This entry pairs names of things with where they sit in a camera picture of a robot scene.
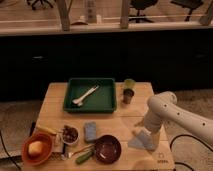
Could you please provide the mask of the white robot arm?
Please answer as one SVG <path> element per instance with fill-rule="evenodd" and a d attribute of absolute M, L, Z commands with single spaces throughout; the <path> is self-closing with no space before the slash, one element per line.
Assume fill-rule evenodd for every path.
<path fill-rule="evenodd" d="M 143 117 L 142 127 L 134 129 L 135 135 L 144 131 L 146 135 L 156 134 L 165 119 L 171 120 L 194 136 L 213 146 L 213 120 L 184 110 L 177 106 L 177 97 L 166 91 L 147 100 L 148 111 Z"/>

